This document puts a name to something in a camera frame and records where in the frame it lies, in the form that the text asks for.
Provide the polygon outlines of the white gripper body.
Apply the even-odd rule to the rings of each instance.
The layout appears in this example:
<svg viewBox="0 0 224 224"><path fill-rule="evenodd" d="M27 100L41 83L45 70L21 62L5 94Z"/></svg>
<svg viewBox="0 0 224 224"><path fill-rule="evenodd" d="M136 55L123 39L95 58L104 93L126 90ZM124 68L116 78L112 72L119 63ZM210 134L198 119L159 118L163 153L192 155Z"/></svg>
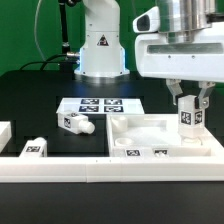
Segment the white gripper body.
<svg viewBox="0 0 224 224"><path fill-rule="evenodd" d="M168 44L160 34L139 35L135 59L143 77L224 83L224 34L198 32L185 44Z"/></svg>

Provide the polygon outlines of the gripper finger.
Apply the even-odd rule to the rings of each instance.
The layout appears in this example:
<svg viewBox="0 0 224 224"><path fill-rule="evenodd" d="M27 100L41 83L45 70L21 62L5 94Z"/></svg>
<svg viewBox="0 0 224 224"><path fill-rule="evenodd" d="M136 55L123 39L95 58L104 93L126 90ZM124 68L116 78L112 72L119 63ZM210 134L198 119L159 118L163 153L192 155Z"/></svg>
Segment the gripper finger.
<svg viewBox="0 0 224 224"><path fill-rule="evenodd" d="M209 97L215 87L215 82L210 81L200 81L199 88L201 89L198 99L199 99L199 107L201 109L206 109L209 107Z"/></svg>
<svg viewBox="0 0 224 224"><path fill-rule="evenodd" d="M178 104L178 98L183 95L183 91L180 86L181 80L180 79L167 79L166 85L172 95L173 104Z"/></svg>

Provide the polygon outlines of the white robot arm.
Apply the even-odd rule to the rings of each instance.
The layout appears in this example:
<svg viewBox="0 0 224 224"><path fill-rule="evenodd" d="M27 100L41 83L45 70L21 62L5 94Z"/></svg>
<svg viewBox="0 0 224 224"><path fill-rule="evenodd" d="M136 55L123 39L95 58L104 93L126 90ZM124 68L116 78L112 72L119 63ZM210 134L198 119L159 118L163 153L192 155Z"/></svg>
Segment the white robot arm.
<svg viewBox="0 0 224 224"><path fill-rule="evenodd" d="M115 0L83 0L85 43L80 49L81 77L114 78L127 74L119 42L120 9ZM224 15L215 0L155 0L155 6L133 21L135 61L143 77L163 78L173 96L179 82L194 80L206 108L208 92L224 83Z"/></svg>

